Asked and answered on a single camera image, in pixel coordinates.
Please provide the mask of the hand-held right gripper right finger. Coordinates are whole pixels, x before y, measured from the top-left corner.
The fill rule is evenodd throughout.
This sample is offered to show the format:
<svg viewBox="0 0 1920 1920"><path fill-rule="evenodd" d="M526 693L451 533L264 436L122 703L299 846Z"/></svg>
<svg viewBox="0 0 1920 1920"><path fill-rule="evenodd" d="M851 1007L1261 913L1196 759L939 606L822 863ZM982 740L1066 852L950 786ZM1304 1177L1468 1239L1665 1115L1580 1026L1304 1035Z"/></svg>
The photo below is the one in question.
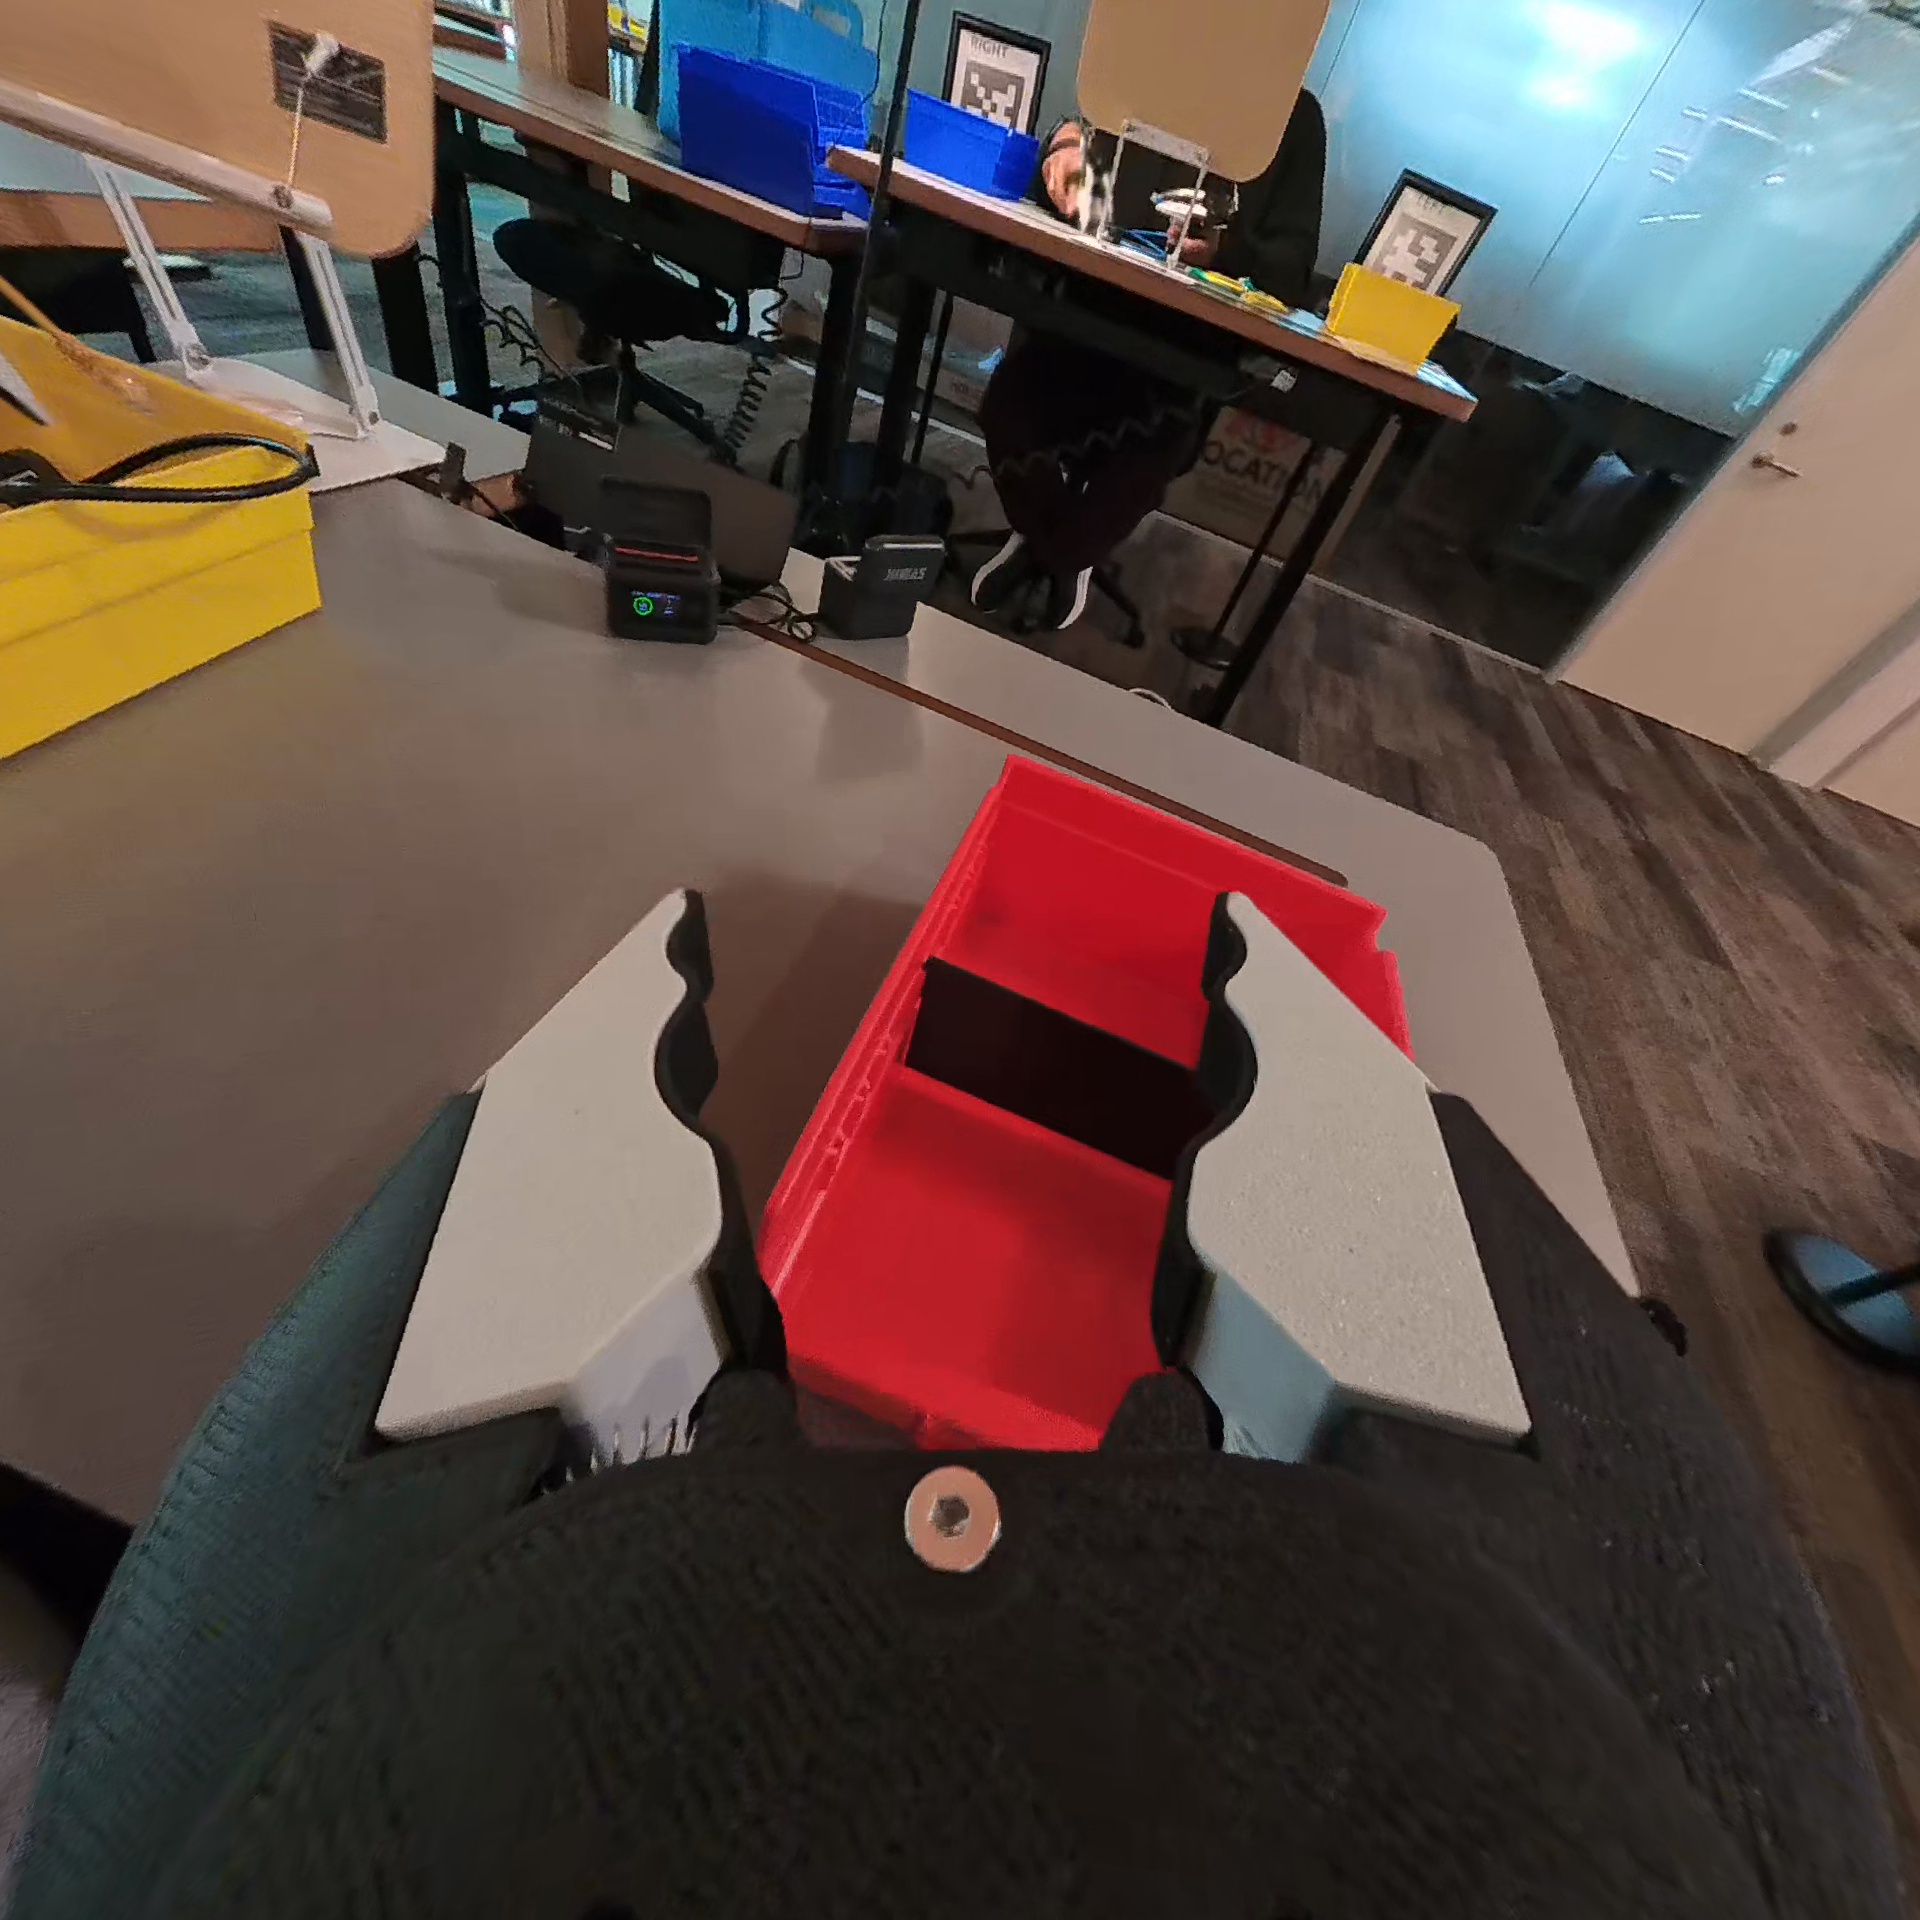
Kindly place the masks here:
<svg viewBox="0 0 1920 1920"><path fill-rule="evenodd" d="M1244 893L1213 901L1197 1085L1152 1338L1229 1457L1313 1458L1358 1413L1516 1446L1529 1411L1433 1085Z"/></svg>

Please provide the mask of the large yellow plastic bin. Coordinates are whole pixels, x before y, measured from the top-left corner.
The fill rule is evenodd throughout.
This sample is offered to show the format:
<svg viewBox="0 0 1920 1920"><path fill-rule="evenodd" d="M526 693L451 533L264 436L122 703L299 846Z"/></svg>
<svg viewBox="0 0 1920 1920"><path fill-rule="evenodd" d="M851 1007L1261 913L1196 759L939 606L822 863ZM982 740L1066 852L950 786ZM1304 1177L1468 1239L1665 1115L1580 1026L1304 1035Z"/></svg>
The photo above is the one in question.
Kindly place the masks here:
<svg viewBox="0 0 1920 1920"><path fill-rule="evenodd" d="M2 756L321 610L304 434L2 322Z"/></svg>

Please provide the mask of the framed black white marker sign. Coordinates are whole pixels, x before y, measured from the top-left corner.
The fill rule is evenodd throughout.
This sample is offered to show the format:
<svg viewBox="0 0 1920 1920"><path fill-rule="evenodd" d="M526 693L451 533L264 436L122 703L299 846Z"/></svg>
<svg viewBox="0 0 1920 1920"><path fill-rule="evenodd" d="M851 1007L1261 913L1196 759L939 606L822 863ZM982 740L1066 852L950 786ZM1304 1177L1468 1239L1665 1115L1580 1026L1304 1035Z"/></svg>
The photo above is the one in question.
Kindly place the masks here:
<svg viewBox="0 0 1920 1920"><path fill-rule="evenodd" d="M1049 38L957 10L950 15L941 99L1002 127L1036 135Z"/></svg>
<svg viewBox="0 0 1920 1920"><path fill-rule="evenodd" d="M1350 263L1417 293L1451 297L1496 220L1496 203L1408 166L1385 194Z"/></svg>

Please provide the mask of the dark grey floor box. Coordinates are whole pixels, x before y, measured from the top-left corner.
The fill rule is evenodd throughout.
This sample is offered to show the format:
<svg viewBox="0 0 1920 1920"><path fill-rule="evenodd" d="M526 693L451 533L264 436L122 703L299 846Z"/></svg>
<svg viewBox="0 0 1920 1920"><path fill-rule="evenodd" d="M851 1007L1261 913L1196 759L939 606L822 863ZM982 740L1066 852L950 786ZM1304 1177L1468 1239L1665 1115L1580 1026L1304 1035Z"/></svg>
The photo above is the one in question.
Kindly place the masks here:
<svg viewBox="0 0 1920 1920"><path fill-rule="evenodd" d="M566 553L598 559L610 533L610 485L706 495L710 551L728 587L782 578L798 526L798 501L694 447L684 434L616 422L563 391L536 405L521 495L536 526Z"/></svg>

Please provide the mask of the black battery charger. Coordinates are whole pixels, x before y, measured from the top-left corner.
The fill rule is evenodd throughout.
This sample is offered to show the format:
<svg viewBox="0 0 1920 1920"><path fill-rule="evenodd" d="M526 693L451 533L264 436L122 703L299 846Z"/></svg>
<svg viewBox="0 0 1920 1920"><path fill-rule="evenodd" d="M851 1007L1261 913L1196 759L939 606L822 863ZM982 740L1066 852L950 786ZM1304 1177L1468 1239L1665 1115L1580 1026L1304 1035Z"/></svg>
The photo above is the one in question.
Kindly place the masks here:
<svg viewBox="0 0 1920 1920"><path fill-rule="evenodd" d="M822 563L818 628L842 639L891 639L912 630L947 559L937 534L873 534L854 553Z"/></svg>

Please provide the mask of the light blue tote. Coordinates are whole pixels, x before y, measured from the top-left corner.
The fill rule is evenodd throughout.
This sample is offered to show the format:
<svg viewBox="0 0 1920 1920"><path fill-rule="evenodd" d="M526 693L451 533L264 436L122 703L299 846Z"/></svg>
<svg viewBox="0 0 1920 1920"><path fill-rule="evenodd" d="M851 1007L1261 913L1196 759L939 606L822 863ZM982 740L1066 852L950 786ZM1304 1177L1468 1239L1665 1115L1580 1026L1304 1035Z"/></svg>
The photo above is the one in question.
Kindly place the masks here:
<svg viewBox="0 0 1920 1920"><path fill-rule="evenodd" d="M758 59L872 99L880 61L853 2L658 2L661 84L681 49Z"/></svg>

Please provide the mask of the white panel stand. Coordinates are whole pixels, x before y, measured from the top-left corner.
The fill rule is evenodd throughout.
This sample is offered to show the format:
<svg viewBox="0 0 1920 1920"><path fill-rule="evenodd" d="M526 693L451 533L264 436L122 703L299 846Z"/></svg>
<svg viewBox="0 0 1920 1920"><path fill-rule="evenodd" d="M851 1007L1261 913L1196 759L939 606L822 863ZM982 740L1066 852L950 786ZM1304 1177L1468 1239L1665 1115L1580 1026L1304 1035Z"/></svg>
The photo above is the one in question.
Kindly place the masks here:
<svg viewBox="0 0 1920 1920"><path fill-rule="evenodd" d="M347 490L441 461L444 447L438 444L406 433L380 411L378 388L329 252L332 206L297 189L294 159L285 163L282 177L264 177L11 79L2 83L2 114L13 127L29 131L84 157L88 172L128 250L137 282L172 346L186 386L242 405L257 415L304 434L321 467L315 482L321 492ZM313 275L321 315L345 386L342 398L307 388L289 375L208 351L192 318L186 315L153 234L141 218L133 193L134 178L162 178L196 193L208 203L229 203L278 218L282 226L294 235L294 255Z"/></svg>

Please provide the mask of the desk with brown edge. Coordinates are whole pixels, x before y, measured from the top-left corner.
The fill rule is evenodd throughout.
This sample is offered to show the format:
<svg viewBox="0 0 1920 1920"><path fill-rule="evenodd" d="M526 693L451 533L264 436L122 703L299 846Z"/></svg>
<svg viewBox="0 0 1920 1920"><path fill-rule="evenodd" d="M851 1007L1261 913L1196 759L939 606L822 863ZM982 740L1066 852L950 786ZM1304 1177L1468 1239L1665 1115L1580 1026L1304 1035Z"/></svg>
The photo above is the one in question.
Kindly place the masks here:
<svg viewBox="0 0 1920 1920"><path fill-rule="evenodd" d="M873 451L873 485L905 463L921 388L921 349L939 294L956 294L1021 330L1061 333L1188 393L1288 425L1342 454L1232 661L1192 713L1222 730L1308 573L1329 549L1393 422L1466 422L1477 398L1429 361L1420 375L1344 351L1310 310L1273 315L1228 299L1186 273L1102 244L1027 199L988 199L899 163L888 203L891 265L904 276L899 349Z"/></svg>
<svg viewBox="0 0 1920 1920"><path fill-rule="evenodd" d="M523 65L435 54L435 206L453 398L491 415L505 396L491 377L488 305L470 193L490 186L538 220L580 223L699 275L728 290L771 294L789 255L827 268L809 425L825 433L849 335L865 222L808 220L681 166L672 143L635 110Z"/></svg>

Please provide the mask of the black office chair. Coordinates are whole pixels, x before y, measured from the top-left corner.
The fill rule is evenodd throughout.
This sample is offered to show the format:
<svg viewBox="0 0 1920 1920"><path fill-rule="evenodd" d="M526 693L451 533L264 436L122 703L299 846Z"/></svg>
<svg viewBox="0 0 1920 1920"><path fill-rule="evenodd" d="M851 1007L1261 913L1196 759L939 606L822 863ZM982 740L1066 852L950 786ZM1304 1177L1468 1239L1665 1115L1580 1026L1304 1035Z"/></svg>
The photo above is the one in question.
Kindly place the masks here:
<svg viewBox="0 0 1920 1920"><path fill-rule="evenodd" d="M674 263L605 230L538 220L505 222L491 235L500 263L538 294L553 297L582 325L582 349L610 349L616 420L628 425L649 410L718 453L728 436L705 407L657 375L642 372L637 349L689 341L739 346L748 335L748 293L689 276Z"/></svg>

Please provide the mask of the red plastic bin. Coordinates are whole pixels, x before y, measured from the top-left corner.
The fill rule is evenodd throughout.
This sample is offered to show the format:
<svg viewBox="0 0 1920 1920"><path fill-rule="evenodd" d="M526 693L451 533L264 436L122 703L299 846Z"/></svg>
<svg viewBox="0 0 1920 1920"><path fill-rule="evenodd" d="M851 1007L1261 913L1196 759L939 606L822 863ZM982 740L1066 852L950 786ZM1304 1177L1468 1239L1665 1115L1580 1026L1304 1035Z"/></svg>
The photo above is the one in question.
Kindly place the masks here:
<svg viewBox="0 0 1920 1920"><path fill-rule="evenodd" d="M758 1268L794 1379L926 1450L1091 1450L1162 1366L1162 1179L905 1067L941 958L1197 1067L1210 917L1244 893L1411 1054L1385 908L1011 756L787 1159Z"/></svg>

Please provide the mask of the small yellow plastic bin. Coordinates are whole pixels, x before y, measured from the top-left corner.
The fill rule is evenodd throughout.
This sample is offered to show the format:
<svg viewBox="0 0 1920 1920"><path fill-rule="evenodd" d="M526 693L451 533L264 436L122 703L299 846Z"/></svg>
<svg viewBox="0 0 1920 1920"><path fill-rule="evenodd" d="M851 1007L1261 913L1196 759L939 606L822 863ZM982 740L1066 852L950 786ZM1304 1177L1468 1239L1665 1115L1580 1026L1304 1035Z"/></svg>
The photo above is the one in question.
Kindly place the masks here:
<svg viewBox="0 0 1920 1920"><path fill-rule="evenodd" d="M1381 367L1420 375L1457 315L1459 302L1350 261L1329 302L1325 335Z"/></svg>

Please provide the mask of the cardboard box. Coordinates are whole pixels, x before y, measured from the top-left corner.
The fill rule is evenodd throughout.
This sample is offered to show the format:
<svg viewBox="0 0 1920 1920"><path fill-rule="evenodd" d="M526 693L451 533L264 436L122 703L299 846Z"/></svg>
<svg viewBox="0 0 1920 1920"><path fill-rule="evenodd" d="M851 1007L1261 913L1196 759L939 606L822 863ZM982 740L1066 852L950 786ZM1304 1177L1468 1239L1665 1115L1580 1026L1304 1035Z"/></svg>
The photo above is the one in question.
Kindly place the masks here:
<svg viewBox="0 0 1920 1920"><path fill-rule="evenodd" d="M1194 467L1163 498L1163 515L1192 527L1253 547L1275 509L1285 509L1269 553L1288 553L1318 507L1337 447L1310 441L1288 425L1256 413L1221 411Z"/></svg>

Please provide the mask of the white door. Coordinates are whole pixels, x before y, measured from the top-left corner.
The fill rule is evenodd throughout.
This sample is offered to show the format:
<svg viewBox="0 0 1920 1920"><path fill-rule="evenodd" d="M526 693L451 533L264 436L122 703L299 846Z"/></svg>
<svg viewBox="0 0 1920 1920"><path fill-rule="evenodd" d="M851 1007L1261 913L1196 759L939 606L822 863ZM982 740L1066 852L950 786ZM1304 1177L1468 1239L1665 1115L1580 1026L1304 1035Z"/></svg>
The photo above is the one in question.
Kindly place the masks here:
<svg viewBox="0 0 1920 1920"><path fill-rule="evenodd" d="M1917 818L1917 244L1617 589L1556 681Z"/></svg>

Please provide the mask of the dark blue plastic bin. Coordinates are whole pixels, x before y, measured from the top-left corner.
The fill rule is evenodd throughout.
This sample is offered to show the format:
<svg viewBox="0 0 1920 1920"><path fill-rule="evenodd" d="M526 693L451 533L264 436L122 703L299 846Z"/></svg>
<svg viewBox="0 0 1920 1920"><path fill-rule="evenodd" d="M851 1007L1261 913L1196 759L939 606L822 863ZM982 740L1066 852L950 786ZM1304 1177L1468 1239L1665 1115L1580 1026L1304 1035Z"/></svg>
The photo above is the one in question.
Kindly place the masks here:
<svg viewBox="0 0 1920 1920"><path fill-rule="evenodd" d="M827 165L835 147L866 143L854 89L691 43L676 74L686 172L808 220L869 218L869 189Z"/></svg>
<svg viewBox="0 0 1920 1920"><path fill-rule="evenodd" d="M1041 141L909 86L899 157L968 193L1019 202L1041 165Z"/></svg>

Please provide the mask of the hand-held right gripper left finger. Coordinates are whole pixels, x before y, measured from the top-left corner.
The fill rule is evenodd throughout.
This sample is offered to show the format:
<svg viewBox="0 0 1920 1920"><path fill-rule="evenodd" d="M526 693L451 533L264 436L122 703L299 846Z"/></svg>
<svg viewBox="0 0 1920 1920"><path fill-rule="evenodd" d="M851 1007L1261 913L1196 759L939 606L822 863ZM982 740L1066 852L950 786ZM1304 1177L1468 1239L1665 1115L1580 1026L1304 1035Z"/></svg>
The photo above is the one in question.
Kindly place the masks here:
<svg viewBox="0 0 1920 1920"><path fill-rule="evenodd" d="M718 1081L705 898L676 890L476 1085L374 1431L553 1413L577 1450L689 1450L713 1379L787 1377Z"/></svg>

